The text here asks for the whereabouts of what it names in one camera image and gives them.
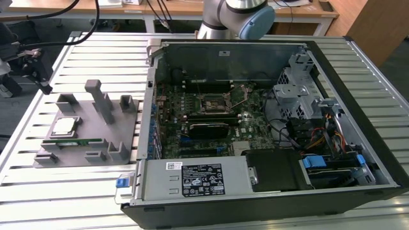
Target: black cable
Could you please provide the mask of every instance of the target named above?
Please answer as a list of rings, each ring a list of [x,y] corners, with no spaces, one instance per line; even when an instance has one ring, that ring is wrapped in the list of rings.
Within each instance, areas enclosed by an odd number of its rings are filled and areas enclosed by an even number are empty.
[[[174,19],[172,19],[171,13],[170,13],[170,11],[168,11],[167,4],[166,4],[164,0],[160,0],[160,1],[162,1],[162,3],[164,4],[164,7],[166,7],[166,10],[167,10],[167,13],[168,13],[170,19],[171,19],[171,21],[172,21]]]
[[[264,101],[264,118],[265,118],[265,121],[268,122],[268,116],[267,116],[267,104],[268,104],[268,96],[271,95],[271,93],[273,92],[273,88],[271,89],[271,91],[268,92],[267,94],[267,99]],[[271,123],[269,123],[269,126],[272,127],[272,129],[280,133],[288,140],[289,142],[295,145],[295,147],[297,149],[304,149],[303,146],[284,133],[281,132]]]
[[[160,18],[160,16],[159,16],[159,14],[158,14],[158,13],[156,13],[156,11],[154,10],[154,7],[152,7],[152,5],[151,5],[150,0],[147,0],[147,3],[148,3],[148,5],[150,5],[150,7],[151,7],[151,10],[152,10],[152,12],[154,12],[155,16],[156,16],[156,17],[158,17],[158,19],[162,21],[162,18]]]
[[[167,23],[170,23],[170,20],[167,18],[167,14],[166,14],[164,8],[162,7],[160,1],[159,0],[156,0],[156,1],[158,1],[158,4],[159,4],[159,7],[160,7],[162,14],[164,15],[166,21],[167,21]]]
[[[174,33],[172,28],[171,28],[171,20],[172,20],[172,19],[171,19],[170,11],[168,11],[168,15],[170,15],[170,20],[168,20],[167,14],[166,14],[166,11],[164,11],[164,8],[162,7],[162,4],[160,4],[160,1],[159,1],[159,0],[158,0],[158,4],[159,4],[162,14],[164,15],[164,18],[166,18],[166,21],[167,21],[167,24],[168,24],[168,30],[170,30],[171,33]]]
[[[75,0],[72,2],[72,4],[59,12],[44,14],[44,15],[38,15],[38,16],[27,16],[27,20],[44,19],[44,18],[51,18],[51,17],[59,16],[59,15],[67,13],[68,11],[71,11],[72,8],[78,5],[78,3],[79,3],[79,0]]]
[[[100,4],[99,4],[98,0],[95,0],[95,9],[96,9],[95,24],[94,24],[88,34],[79,41],[36,43],[36,44],[23,45],[20,47],[20,49],[22,50],[31,50],[31,49],[36,49],[36,48],[40,48],[40,47],[48,47],[48,46],[75,46],[78,44],[82,44],[91,37],[91,35],[94,34],[94,32],[98,28],[98,24],[99,24],[99,20],[100,20]]]
[[[56,17],[64,13],[67,13],[68,11],[72,10],[72,8],[75,8],[75,6],[78,5],[79,0],[75,0],[72,2],[72,4],[63,9],[62,11],[50,13],[50,14],[44,14],[44,15],[38,15],[38,16],[12,16],[12,17],[0,17],[0,22],[12,22],[12,21],[23,21],[23,20],[34,20],[34,19],[44,19],[44,18],[51,18],[51,17]]]
[[[295,15],[293,15],[293,7],[295,7],[295,6],[289,6],[288,3],[287,3],[285,1],[284,1],[284,3],[285,3],[287,6],[280,5],[280,4],[276,2],[276,0],[273,0],[273,1],[275,1],[275,3],[276,3],[279,6],[281,6],[281,7],[289,7],[289,12],[291,12],[291,14],[292,14],[292,22],[289,23],[288,31],[287,31],[287,35],[289,35],[289,31],[291,31],[291,29],[292,29],[292,24],[293,24],[293,21],[295,21]]]

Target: black sticker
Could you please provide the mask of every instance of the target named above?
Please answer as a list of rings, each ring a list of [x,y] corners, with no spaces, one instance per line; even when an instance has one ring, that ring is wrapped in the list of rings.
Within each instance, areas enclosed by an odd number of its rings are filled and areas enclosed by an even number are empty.
[[[184,165],[182,178],[184,197],[226,194],[222,164]]]

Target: aluminum table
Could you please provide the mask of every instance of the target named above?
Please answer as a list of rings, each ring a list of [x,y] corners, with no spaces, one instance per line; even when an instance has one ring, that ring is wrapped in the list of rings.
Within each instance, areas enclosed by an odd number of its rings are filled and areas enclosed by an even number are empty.
[[[36,94],[0,155],[2,229],[140,229],[114,200],[116,178],[135,170],[139,124],[128,165],[36,169],[32,163],[58,112],[55,102],[59,93],[72,92],[79,100],[90,100],[86,81],[100,79],[102,90],[110,93],[111,99],[131,94],[143,100],[148,71],[146,45],[150,38],[182,39],[194,38],[194,35],[95,33],[80,45],[64,47],[54,66],[54,93],[48,96],[40,92]],[[272,35],[264,39],[312,39],[317,42],[409,172],[409,104],[356,44],[340,37]],[[188,229],[409,229],[409,196],[404,194],[391,200],[368,203],[340,215]]]

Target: blue latch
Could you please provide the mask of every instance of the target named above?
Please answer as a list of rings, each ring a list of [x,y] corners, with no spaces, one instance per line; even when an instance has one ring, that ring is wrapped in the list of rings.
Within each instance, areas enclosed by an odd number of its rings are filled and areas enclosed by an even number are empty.
[[[315,167],[327,167],[327,163],[323,156],[308,156],[303,159],[304,167],[315,168]]]
[[[357,155],[357,159],[359,159],[360,164],[365,165],[367,161],[365,161],[365,158],[361,154]]]
[[[127,187],[130,187],[130,178],[116,179],[116,188],[127,188]]]

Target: power cable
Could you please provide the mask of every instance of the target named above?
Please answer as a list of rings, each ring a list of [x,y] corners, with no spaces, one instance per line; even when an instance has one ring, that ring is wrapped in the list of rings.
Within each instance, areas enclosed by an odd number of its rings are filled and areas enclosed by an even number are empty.
[[[12,22],[12,21],[24,21],[24,20],[34,20],[34,19],[44,19],[44,18],[51,18],[51,17],[56,17],[64,13],[67,13],[68,11],[72,10],[72,8],[75,8],[75,6],[78,5],[79,0],[75,0],[72,2],[72,4],[63,9],[62,11],[58,11],[55,13],[50,13],[50,14],[44,14],[44,15],[38,15],[38,16],[14,16],[14,17],[0,17],[0,22]]]
[[[273,0],[273,1],[275,1],[275,3],[276,3],[279,6],[281,6],[281,7],[288,7],[288,8],[289,8],[289,12],[291,12],[291,14],[292,14],[292,22],[289,23],[288,31],[287,31],[287,35],[289,35],[289,31],[291,31],[291,29],[292,29],[292,24],[293,24],[293,21],[295,21],[295,15],[293,15],[293,7],[295,7],[295,6],[289,6],[288,3],[287,3],[285,1],[283,1],[283,2],[285,3],[287,6],[280,5],[280,4],[277,3],[276,0]]]
[[[95,0],[95,9],[96,9],[95,24],[94,24],[90,32],[87,33],[87,35],[79,41],[75,41],[75,42],[46,42],[46,43],[22,45],[20,49],[22,50],[31,50],[31,49],[36,49],[36,48],[40,48],[40,47],[48,47],[48,46],[75,46],[78,44],[82,44],[91,37],[91,35],[94,34],[94,32],[96,31],[96,28],[98,28],[98,24],[99,24],[99,20],[100,20],[100,5],[99,5],[98,0]]]
[[[170,20],[168,20],[168,18],[167,18],[167,14],[166,14],[166,11],[164,11],[164,9],[163,9],[163,6],[162,6],[159,0],[158,0],[158,3],[159,3],[159,6],[160,6],[160,9],[162,9],[162,13],[163,13],[163,15],[164,15],[164,19],[162,19],[162,17],[159,16],[156,10],[154,9],[154,6],[152,6],[150,0],[147,0],[147,3],[148,3],[148,5],[150,5],[150,8],[151,8],[151,10],[152,10],[155,16],[158,17],[158,19],[159,19],[159,21],[160,21],[160,24],[162,24],[162,25],[170,30],[170,32],[172,33]]]

